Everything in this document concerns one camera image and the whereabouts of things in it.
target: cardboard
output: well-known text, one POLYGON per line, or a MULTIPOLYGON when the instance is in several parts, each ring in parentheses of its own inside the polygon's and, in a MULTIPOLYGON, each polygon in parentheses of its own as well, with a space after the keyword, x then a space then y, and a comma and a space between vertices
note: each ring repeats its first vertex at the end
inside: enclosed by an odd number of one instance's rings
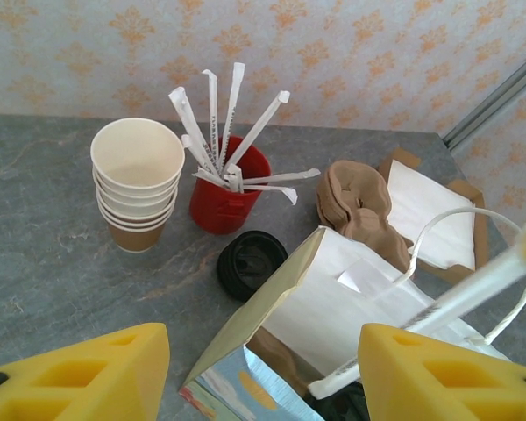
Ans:
MULTIPOLYGON (((399 161, 401 164, 414 170, 417 170, 421 164, 421 159, 419 157, 398 147, 378 167, 378 171, 382 174, 386 182, 389 178, 393 160, 399 161)), ((458 193, 459 195, 471 200, 476 208, 485 209, 483 194, 470 183, 464 180, 454 180, 445 187, 454 193, 458 193)), ((475 268, 479 269, 486 265, 489 261, 487 217, 479 213, 475 214, 473 222, 473 251, 475 254, 475 268)), ((473 272, 471 269, 465 268, 461 265, 454 265, 447 269, 435 268, 422 260, 418 261, 418 267, 446 280, 452 285, 462 281, 473 272)))

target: stacked paper cups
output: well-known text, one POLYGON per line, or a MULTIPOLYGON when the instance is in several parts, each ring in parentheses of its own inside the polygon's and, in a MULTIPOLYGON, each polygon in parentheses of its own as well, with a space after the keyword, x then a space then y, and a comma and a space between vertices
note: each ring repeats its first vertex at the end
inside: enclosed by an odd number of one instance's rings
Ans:
POLYGON ((185 153, 179 138, 145 118, 106 125, 90 148, 99 211, 127 252, 156 244, 172 215, 185 153))

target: white napkin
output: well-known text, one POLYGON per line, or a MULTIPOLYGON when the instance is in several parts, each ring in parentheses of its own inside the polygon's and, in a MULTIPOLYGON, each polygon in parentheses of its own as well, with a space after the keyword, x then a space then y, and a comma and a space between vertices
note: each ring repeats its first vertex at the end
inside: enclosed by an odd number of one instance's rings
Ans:
MULTIPOLYGON (((387 190, 392 199, 387 221, 413 242, 438 214, 465 206, 474 207, 469 199, 396 160, 392 161, 387 190)), ((419 259, 442 269, 459 264, 475 270, 473 220, 473 213, 459 213, 433 226, 421 245, 419 259)))

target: wallpaper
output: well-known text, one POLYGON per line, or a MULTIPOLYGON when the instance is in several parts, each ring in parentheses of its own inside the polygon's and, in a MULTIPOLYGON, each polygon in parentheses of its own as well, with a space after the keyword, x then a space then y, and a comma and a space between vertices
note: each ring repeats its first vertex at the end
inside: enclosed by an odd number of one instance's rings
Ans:
MULTIPOLYGON (((526 90, 465 141, 455 158, 487 207, 518 225, 526 221, 526 90)), ((515 233, 497 223, 508 243, 515 233)))
POLYGON ((526 60, 526 0, 0 0, 0 112, 175 119, 183 85, 238 122, 445 134, 526 60))

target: bag handle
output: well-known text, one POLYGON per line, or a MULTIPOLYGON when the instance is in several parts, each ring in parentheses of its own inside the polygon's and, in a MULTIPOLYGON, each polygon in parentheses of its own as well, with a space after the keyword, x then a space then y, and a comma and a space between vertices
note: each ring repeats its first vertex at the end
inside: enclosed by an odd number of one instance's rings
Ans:
MULTIPOLYGON (((512 222, 507 217, 501 215, 500 213, 494 212, 492 210, 481 209, 481 208, 470 208, 470 207, 448 210, 447 212, 441 213, 438 216, 436 216, 435 218, 433 218, 423 228, 423 230, 421 231, 421 233, 417 237, 415 245, 413 246, 413 253, 411 254, 411 261, 409 263, 409 269, 407 270, 407 272, 405 272, 405 274, 401 275, 394 282, 392 282, 392 286, 390 288, 388 288, 385 292, 388 292, 392 288, 395 288, 398 285, 400 285, 401 283, 404 283, 405 281, 407 281, 411 277, 412 274, 415 273, 417 258, 418 258, 418 255, 419 255, 419 248, 421 247, 421 244, 423 243, 425 235, 427 234, 427 232, 430 231, 430 229, 434 225, 438 224, 443 219, 448 218, 450 215, 455 215, 455 214, 458 214, 458 213, 470 213, 470 212, 471 213, 480 213, 480 214, 483 214, 483 215, 487 215, 488 217, 491 217, 491 218, 496 218, 496 219, 500 220, 502 223, 504 223, 504 224, 508 225, 509 227, 513 228, 519 234, 522 234, 522 230, 517 224, 512 222)), ((524 291, 522 293, 522 296, 520 297, 520 300, 518 301, 516 306, 512 309, 512 311, 509 314, 507 314, 507 316, 505 316, 503 318, 503 320, 501 322, 499 322, 497 324, 497 326, 491 332, 489 332, 484 337, 470 337, 470 338, 466 338, 466 339, 470 340, 476 346, 491 345, 491 343, 495 340, 495 338, 497 338, 497 336, 499 336, 502 333, 502 331, 504 331, 508 327, 508 325, 510 325, 512 323, 512 321, 516 318, 516 316, 518 316, 518 313, 520 313, 520 310, 522 310, 522 308, 524 307, 525 304, 526 304, 526 288, 524 289, 524 291)))

